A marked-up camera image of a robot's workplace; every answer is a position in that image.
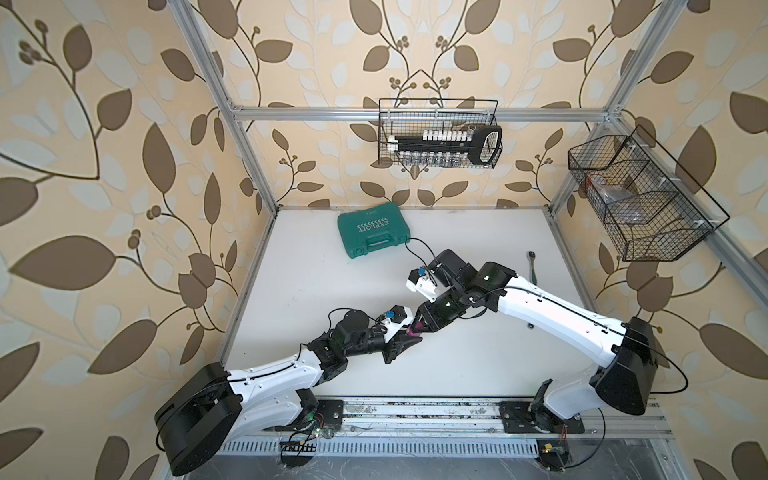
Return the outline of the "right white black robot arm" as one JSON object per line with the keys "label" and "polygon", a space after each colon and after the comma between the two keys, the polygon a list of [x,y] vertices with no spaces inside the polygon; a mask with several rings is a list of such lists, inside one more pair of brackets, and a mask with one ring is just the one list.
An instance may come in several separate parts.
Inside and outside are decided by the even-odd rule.
{"label": "right white black robot arm", "polygon": [[523,320],[586,355],[591,366],[542,382],[524,419],[542,431],[585,411],[610,407],[641,416],[652,394],[660,353],[652,327],[586,310],[534,285],[513,269],[487,262],[476,269],[451,250],[413,269],[406,286],[425,297],[410,333],[437,332],[470,308]]}

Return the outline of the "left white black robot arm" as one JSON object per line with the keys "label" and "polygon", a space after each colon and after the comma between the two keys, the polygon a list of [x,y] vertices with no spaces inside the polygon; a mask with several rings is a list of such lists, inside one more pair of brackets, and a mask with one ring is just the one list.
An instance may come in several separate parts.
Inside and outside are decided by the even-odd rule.
{"label": "left white black robot arm", "polygon": [[341,373],[350,357],[379,353],[393,362],[420,342],[422,322],[400,305],[372,318],[345,309],[343,318],[298,351],[259,367],[226,370],[204,366],[155,414],[156,444],[173,476],[184,476],[210,460],[239,435],[268,429],[314,433],[324,423],[313,389]]}

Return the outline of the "green plastic tool case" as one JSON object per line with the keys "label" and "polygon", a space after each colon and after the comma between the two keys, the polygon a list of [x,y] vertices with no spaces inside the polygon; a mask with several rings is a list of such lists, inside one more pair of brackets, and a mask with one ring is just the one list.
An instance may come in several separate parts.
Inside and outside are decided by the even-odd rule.
{"label": "green plastic tool case", "polygon": [[411,238],[410,228],[394,202],[343,213],[337,218],[337,227],[350,259],[404,244]]}

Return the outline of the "black socket holder set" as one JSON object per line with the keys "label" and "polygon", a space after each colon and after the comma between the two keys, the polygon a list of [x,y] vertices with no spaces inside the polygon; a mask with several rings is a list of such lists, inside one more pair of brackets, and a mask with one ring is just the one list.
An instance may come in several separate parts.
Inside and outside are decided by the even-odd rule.
{"label": "black socket holder set", "polygon": [[406,166],[493,168],[503,151],[499,125],[468,125],[463,130],[425,130],[390,135],[385,152]]}

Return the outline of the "plastic bag in basket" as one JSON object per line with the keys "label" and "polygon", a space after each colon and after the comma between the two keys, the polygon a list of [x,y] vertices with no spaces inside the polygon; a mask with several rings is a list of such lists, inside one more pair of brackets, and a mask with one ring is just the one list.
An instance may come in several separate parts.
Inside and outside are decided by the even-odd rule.
{"label": "plastic bag in basket", "polygon": [[587,198],[605,224],[641,224],[639,196],[625,187],[612,185],[602,175],[591,174],[586,181]]}

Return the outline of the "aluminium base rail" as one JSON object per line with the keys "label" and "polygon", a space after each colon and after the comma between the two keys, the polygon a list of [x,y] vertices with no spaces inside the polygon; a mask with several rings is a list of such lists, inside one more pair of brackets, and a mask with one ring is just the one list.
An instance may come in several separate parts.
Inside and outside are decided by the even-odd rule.
{"label": "aluminium base rail", "polygon": [[312,457],[534,459],[547,449],[572,453],[576,445],[610,440],[656,442],[673,434],[658,403],[643,416],[610,407],[578,415],[543,433],[520,420],[528,401],[500,397],[322,396],[311,432],[286,429],[239,434],[218,455]]}

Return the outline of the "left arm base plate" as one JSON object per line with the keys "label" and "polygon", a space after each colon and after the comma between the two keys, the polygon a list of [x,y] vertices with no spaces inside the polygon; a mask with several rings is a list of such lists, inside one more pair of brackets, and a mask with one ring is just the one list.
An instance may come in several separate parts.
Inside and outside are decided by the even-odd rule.
{"label": "left arm base plate", "polygon": [[345,402],[341,399],[331,398],[316,401],[316,404],[304,408],[299,416],[286,426],[268,427],[267,431],[296,432],[319,429],[322,434],[326,432],[336,433],[342,427],[344,420]]}

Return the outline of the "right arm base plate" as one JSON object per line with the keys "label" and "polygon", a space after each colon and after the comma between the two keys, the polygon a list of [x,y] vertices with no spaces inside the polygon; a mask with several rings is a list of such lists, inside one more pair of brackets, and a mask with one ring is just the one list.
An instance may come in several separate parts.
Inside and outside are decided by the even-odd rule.
{"label": "right arm base plate", "polygon": [[534,408],[531,401],[508,400],[499,403],[499,415],[507,434],[584,434],[580,419],[562,420],[545,407]]}

